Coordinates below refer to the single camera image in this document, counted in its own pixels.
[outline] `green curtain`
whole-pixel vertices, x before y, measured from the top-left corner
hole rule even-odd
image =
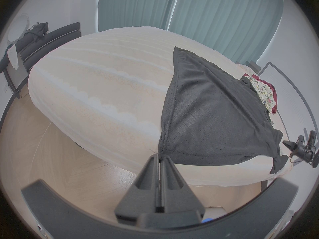
[[[127,26],[164,29],[173,0],[99,0],[99,31]]]
[[[245,64],[264,52],[282,11],[283,0],[177,0],[169,31]]]

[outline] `maroon garment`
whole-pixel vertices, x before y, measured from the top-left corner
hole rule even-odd
[[[273,98],[274,98],[276,104],[275,104],[275,106],[272,108],[271,111],[272,111],[272,113],[275,114],[275,113],[277,112],[277,93],[276,93],[275,87],[274,87],[271,83],[269,83],[269,82],[262,81],[262,80],[259,78],[259,76],[255,75],[255,74],[253,74],[252,77],[253,77],[255,80],[257,80],[257,81],[262,82],[262,83],[268,85],[268,86],[270,87],[270,89],[272,90]]]

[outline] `wooden floor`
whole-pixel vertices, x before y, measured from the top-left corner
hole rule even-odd
[[[136,175],[80,148],[32,103],[25,86],[5,118],[0,134],[0,180],[26,222],[37,223],[21,188],[41,178],[66,200],[108,221]],[[234,187],[191,187],[204,206],[231,212],[260,193],[261,184]]]

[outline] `mattress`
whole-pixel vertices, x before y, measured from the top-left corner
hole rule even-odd
[[[32,68],[28,87],[34,105],[90,153],[138,173],[157,152],[161,114],[178,46],[214,63],[236,79],[251,71],[194,40],[154,27],[112,29],[77,38]],[[273,127],[283,132],[278,114]],[[281,154],[289,150],[280,144]],[[256,156],[235,165],[176,164],[190,185],[248,185],[278,177],[273,160]]]

